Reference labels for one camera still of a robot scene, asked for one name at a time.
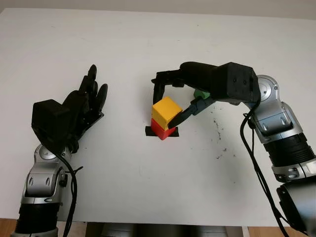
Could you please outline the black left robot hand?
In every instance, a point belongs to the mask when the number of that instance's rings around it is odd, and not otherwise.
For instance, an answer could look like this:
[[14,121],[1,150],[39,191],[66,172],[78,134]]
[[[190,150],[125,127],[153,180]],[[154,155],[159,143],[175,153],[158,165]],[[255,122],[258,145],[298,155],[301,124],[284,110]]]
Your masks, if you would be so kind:
[[96,74],[97,67],[93,64],[83,77],[79,89],[72,91],[63,102],[63,106],[71,112],[66,146],[72,154],[78,151],[79,140],[84,133],[104,116],[102,109],[108,85],[98,86]]

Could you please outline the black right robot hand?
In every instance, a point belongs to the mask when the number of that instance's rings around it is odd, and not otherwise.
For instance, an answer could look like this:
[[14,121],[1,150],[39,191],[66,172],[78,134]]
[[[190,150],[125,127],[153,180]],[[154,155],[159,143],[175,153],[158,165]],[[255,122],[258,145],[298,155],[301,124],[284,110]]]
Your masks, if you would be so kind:
[[[151,80],[154,84],[153,103],[155,104],[162,99],[167,85],[178,88],[187,85],[200,91],[209,92],[211,85],[210,75],[211,71],[215,68],[216,66],[213,65],[198,62],[185,62],[182,63],[177,70],[157,72],[156,77]],[[204,99],[199,96],[191,101],[188,108],[178,113],[170,122],[168,122],[168,128],[178,126],[188,117],[199,114],[214,102],[215,101],[210,97]]]

